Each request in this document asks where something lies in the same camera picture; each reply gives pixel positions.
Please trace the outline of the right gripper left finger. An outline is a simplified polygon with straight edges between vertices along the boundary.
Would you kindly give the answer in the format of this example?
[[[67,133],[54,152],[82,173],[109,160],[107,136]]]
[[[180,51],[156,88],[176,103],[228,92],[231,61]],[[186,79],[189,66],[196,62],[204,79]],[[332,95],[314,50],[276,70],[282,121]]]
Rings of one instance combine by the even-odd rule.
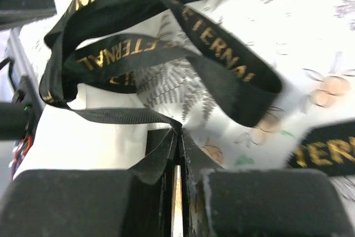
[[[27,170],[1,199],[1,236],[170,236],[177,135],[148,133],[127,170]]]

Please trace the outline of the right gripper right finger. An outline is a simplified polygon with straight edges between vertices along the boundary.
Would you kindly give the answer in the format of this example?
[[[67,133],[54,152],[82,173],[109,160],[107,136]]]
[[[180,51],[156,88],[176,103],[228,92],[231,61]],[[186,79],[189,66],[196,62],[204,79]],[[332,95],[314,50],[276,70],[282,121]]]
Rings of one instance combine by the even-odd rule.
[[[351,236],[318,170],[226,170],[187,131],[179,139],[184,236]]]

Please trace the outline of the black ribbon with gold lettering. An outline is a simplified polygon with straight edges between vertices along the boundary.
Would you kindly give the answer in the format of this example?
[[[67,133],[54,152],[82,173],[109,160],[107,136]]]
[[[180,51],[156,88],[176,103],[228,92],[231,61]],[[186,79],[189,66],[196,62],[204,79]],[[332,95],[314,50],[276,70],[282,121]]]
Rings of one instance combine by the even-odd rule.
[[[80,84],[133,94],[135,72],[184,58],[228,118],[246,128],[256,127],[282,93],[283,79],[240,38],[189,5],[199,1],[207,0],[71,0],[44,37],[51,56],[39,85],[41,98],[46,105],[90,122],[167,124],[166,129],[177,125],[192,138],[181,121],[144,105],[85,109],[69,105]],[[277,168],[225,168],[213,157],[219,148],[209,152],[199,148],[224,169],[316,169],[341,191],[354,191],[352,117],[309,127]]]

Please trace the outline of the white wrapping paper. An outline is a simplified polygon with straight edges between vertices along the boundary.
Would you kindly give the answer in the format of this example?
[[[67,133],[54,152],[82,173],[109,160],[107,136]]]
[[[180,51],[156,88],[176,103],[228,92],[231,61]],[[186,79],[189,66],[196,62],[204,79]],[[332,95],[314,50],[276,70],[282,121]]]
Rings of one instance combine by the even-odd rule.
[[[94,123],[46,105],[33,146],[16,174],[30,169],[127,169],[144,158],[148,131],[167,127]]]

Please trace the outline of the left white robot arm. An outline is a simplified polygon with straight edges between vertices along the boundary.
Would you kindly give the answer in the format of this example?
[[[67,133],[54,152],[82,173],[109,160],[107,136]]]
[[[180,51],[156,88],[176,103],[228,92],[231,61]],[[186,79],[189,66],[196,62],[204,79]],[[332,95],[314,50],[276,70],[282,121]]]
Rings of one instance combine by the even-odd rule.
[[[14,141],[14,173],[33,145],[44,103],[19,40],[23,26],[55,15],[54,0],[1,0],[1,140]]]

